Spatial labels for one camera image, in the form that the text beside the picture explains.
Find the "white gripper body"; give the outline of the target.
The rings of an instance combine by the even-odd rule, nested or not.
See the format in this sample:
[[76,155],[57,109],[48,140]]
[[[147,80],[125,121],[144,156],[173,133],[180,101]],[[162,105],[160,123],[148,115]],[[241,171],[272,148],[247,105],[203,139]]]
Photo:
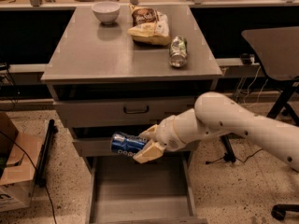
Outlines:
[[179,150],[181,148],[181,142],[174,130],[175,116],[170,116],[163,119],[157,126],[156,140],[166,150]]

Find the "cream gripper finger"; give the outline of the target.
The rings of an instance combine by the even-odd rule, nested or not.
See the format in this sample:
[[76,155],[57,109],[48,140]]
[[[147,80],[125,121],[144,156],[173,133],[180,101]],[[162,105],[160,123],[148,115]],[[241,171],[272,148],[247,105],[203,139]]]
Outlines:
[[149,140],[148,143],[133,156],[133,159],[139,163],[157,160],[163,156],[164,151],[165,146],[159,142]]
[[158,128],[158,125],[154,124],[151,127],[149,127],[146,131],[140,133],[138,136],[142,137],[142,138],[145,138],[145,139],[148,139],[148,140],[150,140],[150,139],[155,140],[156,139],[157,128]]

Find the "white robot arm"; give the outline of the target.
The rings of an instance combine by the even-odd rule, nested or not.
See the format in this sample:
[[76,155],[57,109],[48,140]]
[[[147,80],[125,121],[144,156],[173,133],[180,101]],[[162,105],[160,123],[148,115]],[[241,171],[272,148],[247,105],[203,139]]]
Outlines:
[[133,159],[156,160],[166,151],[179,151],[194,141],[228,133],[246,138],[299,171],[299,127],[248,111],[217,92],[200,95],[194,107],[163,119],[140,134],[148,143]]

